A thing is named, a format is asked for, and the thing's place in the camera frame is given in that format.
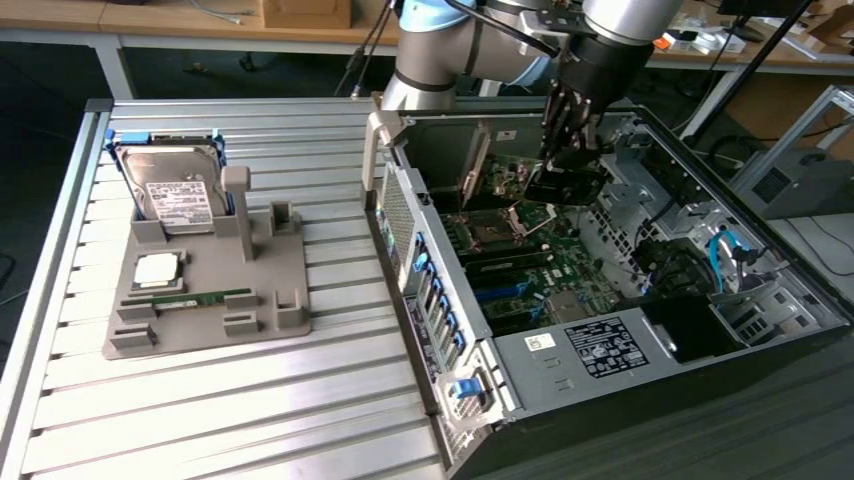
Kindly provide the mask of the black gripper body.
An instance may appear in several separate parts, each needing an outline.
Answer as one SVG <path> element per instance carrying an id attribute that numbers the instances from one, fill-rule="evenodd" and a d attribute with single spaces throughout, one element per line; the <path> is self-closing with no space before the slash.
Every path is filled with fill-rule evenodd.
<path id="1" fill-rule="evenodd" d="M 604 36 L 575 35 L 557 66 L 557 105 L 589 102 L 589 113 L 601 114 L 627 93 L 653 52 L 651 42 L 628 45 Z"/>

